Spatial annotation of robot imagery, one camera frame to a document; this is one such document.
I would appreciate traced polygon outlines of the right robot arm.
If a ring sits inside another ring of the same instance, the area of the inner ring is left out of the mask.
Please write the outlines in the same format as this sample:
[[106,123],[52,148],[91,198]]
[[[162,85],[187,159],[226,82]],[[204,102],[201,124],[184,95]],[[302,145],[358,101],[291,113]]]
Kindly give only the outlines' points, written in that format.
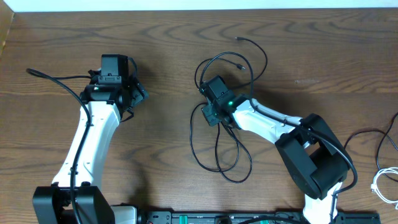
[[305,195],[303,215],[309,223],[335,220],[336,198],[352,160],[322,117],[279,113],[247,95],[235,95],[220,76],[201,83],[198,90],[208,103],[202,113],[209,125],[250,131],[275,145]]

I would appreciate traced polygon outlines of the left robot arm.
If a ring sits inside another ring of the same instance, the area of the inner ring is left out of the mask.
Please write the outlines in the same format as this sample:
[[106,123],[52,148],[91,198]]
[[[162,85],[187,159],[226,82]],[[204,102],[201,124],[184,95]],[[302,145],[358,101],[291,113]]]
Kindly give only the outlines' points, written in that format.
[[104,165],[113,134],[133,107],[148,97],[137,79],[133,58],[103,54],[101,68],[89,72],[89,84],[72,96],[80,119],[67,157],[51,185],[32,197],[39,223],[137,223],[133,205],[110,205],[101,193]]

